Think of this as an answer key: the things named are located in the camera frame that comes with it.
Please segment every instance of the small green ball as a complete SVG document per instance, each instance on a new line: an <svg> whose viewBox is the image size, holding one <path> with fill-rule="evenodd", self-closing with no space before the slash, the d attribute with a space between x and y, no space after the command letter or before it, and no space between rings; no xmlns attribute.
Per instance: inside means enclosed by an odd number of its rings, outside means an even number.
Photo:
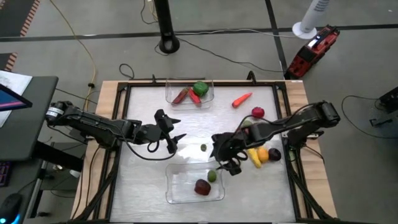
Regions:
<svg viewBox="0 0 398 224"><path fill-rule="evenodd" d="M206 152L207 146L205 144L200 145L200 150L202 150L202 152Z"/></svg>
<svg viewBox="0 0 398 224"><path fill-rule="evenodd" d="M207 173L207 180L212 183L214 181L216 181L217 179L217 172L214 170L211 170Z"/></svg>
<svg viewBox="0 0 398 224"><path fill-rule="evenodd" d="M253 123L252 123L251 121L244 120L243 123L242 123L242 125L241 125L241 128L250 126L250 125L252 125L252 124L253 124Z"/></svg>

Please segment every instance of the black pole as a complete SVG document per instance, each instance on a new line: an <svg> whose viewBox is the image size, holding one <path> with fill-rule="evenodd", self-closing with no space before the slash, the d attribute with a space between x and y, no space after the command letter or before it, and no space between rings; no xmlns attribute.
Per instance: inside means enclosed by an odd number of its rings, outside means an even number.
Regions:
<svg viewBox="0 0 398 224"><path fill-rule="evenodd" d="M180 42L174 35L169 1L154 0L154 3L161 36L159 49L166 54L174 53L180 48Z"/></svg>
<svg viewBox="0 0 398 224"><path fill-rule="evenodd" d="M81 172L83 168L83 159L62 152L39 141L36 142L34 156L78 172Z"/></svg>

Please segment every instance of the computer mouse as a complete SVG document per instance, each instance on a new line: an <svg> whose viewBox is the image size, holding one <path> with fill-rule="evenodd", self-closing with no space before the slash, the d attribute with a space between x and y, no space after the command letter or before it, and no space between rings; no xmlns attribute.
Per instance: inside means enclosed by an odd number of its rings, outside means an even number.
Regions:
<svg viewBox="0 0 398 224"><path fill-rule="evenodd" d="M19 218L19 207L22 203L21 194L11 194L2 203L0 207L0 224L15 223Z"/></svg>

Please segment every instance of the red power tool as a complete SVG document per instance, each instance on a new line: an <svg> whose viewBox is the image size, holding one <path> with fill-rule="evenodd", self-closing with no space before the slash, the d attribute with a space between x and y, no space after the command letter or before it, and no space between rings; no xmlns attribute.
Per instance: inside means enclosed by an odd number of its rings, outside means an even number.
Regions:
<svg viewBox="0 0 398 224"><path fill-rule="evenodd" d="M303 77L328 52L339 35L340 31L336 27L327 25L299 50L286 74L295 78Z"/></svg>

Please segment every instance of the keyboard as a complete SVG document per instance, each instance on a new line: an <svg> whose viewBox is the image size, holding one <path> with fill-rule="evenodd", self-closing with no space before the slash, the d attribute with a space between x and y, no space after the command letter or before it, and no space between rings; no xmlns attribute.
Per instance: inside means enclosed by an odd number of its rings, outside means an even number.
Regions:
<svg viewBox="0 0 398 224"><path fill-rule="evenodd" d="M11 162L0 162L0 187L7 187L11 175Z"/></svg>

